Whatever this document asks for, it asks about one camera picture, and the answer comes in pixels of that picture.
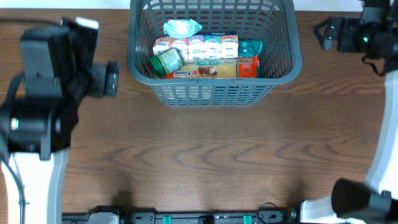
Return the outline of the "green lidded jar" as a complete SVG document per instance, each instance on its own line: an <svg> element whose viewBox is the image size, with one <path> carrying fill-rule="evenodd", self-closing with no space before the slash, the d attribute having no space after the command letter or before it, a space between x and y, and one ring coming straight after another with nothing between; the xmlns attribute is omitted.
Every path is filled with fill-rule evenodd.
<svg viewBox="0 0 398 224"><path fill-rule="evenodd" d="M183 67L183 60L176 48L165 50L149 60L158 78L163 78Z"/></svg>

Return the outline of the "small teal packet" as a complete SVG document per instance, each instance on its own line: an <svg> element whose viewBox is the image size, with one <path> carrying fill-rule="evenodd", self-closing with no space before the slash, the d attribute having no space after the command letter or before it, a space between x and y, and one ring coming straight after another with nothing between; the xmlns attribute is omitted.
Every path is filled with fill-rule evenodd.
<svg viewBox="0 0 398 224"><path fill-rule="evenodd" d="M191 37L202 28L203 26L193 19L170 19L163 25L165 35L178 39Z"/></svg>

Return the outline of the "green coffee mix bag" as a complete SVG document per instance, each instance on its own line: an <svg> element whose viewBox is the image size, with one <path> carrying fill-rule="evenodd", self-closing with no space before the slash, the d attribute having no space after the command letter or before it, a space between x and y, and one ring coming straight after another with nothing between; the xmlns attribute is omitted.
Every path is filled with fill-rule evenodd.
<svg viewBox="0 0 398 224"><path fill-rule="evenodd" d="M255 57L259 55L264 43L259 39L239 40L238 57Z"/></svg>

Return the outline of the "orange spaghetti packet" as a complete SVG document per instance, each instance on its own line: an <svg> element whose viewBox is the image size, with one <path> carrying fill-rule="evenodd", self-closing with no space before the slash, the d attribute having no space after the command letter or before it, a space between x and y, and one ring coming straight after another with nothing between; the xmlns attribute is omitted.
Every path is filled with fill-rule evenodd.
<svg viewBox="0 0 398 224"><path fill-rule="evenodd" d="M174 71L163 79L232 79L257 78L258 57L187 60L180 70Z"/></svg>

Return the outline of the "multicolour tissue multipack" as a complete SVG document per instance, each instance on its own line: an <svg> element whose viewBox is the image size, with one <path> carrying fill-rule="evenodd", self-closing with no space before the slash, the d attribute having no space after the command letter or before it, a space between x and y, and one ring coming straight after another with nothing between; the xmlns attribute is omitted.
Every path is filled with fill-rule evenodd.
<svg viewBox="0 0 398 224"><path fill-rule="evenodd" d="M154 55L174 48L183 60L237 58L237 32L213 32L186 38L159 37L155 40Z"/></svg>

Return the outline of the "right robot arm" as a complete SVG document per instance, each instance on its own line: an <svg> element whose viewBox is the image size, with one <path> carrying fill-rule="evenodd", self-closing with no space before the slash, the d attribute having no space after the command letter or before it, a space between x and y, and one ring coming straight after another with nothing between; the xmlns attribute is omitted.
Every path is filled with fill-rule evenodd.
<svg viewBox="0 0 398 224"><path fill-rule="evenodd" d="M313 33L322 49L341 53L384 79L385 107L373 162L364 182L340 178L331 195L305 200L291 211L298 223L397 223L397 1L366 0L359 17L329 17Z"/></svg>

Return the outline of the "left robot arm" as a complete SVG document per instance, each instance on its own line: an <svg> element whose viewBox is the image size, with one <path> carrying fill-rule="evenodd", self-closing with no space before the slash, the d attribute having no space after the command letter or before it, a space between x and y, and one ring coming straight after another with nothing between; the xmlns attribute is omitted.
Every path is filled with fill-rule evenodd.
<svg viewBox="0 0 398 224"><path fill-rule="evenodd" d="M10 223L60 223L62 187L78 108L87 96L115 96L119 64L94 63L98 25L30 29L24 71L1 105L1 162Z"/></svg>

